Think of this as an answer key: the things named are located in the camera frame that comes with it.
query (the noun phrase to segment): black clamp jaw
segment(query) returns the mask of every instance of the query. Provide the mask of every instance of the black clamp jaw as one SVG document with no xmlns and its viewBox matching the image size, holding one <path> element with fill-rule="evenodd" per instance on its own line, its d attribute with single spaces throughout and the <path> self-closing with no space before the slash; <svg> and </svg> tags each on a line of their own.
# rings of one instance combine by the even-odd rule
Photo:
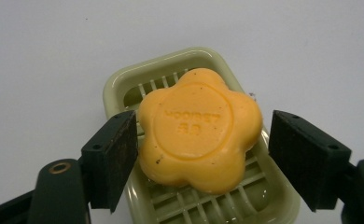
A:
<svg viewBox="0 0 364 224">
<path fill-rule="evenodd" d="M 112 117 L 77 160 L 54 161 L 35 189 L 0 205 L 0 223 L 91 223 L 91 208 L 114 212 L 138 155 L 135 112 Z"/>
<path fill-rule="evenodd" d="M 355 167 L 351 149 L 286 112 L 273 112 L 270 134 L 270 156 L 313 212 L 340 198 L 342 222 L 364 224 L 364 160 Z"/>
<path fill-rule="evenodd" d="M 119 202 L 137 157 L 132 111 L 111 118 L 76 160 L 45 166 L 34 190 L 0 205 L 0 223 L 90 223 L 91 208 Z M 364 161 L 349 163 L 351 150 L 299 116 L 273 112 L 270 156 L 312 211 L 344 202 L 342 222 L 364 224 Z"/>
</svg>

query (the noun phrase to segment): soap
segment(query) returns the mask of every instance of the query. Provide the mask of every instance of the soap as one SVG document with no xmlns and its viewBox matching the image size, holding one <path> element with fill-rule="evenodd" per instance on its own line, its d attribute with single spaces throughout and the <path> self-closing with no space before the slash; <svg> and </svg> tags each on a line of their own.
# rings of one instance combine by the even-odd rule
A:
<svg viewBox="0 0 364 224">
<path fill-rule="evenodd" d="M 171 88 L 149 93 L 138 109 L 145 131 L 139 164 L 166 186 L 222 194 L 243 179 L 245 153 L 258 141 L 262 116 L 248 95 L 229 90 L 213 70 L 188 71 Z"/>
</svg>

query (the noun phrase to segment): white surface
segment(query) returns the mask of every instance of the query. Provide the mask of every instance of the white surface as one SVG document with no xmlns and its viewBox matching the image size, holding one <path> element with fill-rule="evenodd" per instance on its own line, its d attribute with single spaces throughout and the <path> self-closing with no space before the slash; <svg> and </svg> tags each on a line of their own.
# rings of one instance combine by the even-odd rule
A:
<svg viewBox="0 0 364 224">
<path fill-rule="evenodd" d="M 285 110 L 364 159 L 364 1 L 0 1 L 0 203 L 80 156 L 105 123 L 110 75 L 193 46 L 223 56 L 268 128 Z M 342 207 L 302 203 L 296 223 L 341 223 Z M 124 197 L 91 219 L 131 223 Z"/>
</svg>

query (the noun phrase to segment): flower-shaped soap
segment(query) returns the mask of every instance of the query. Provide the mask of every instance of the flower-shaped soap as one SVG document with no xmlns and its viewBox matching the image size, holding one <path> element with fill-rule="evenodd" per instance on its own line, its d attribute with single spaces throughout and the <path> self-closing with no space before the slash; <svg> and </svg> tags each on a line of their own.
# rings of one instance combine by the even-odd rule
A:
<svg viewBox="0 0 364 224">
<path fill-rule="evenodd" d="M 145 131 L 139 162 L 150 179 L 213 194 L 242 180 L 245 153 L 262 128 L 256 102 L 230 91 L 206 68 L 190 70 L 173 87 L 148 94 L 138 120 Z"/>
</svg>

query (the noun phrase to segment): green soap dish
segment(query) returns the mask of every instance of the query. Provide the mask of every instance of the green soap dish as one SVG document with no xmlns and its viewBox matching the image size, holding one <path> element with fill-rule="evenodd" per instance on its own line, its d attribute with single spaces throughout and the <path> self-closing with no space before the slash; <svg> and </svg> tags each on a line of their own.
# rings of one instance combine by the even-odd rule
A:
<svg viewBox="0 0 364 224">
<path fill-rule="evenodd" d="M 244 92 L 218 53 L 190 48 L 119 70 L 104 87 L 106 117 L 137 110 L 151 91 L 176 84 L 188 70 L 218 72 L 229 88 Z M 138 144 L 145 137 L 139 123 Z M 134 223 L 293 223 L 300 196 L 268 155 L 268 134 L 246 153 L 245 178 L 232 191 L 208 195 L 190 186 L 165 187 L 150 181 L 135 164 L 126 185 Z"/>
</svg>

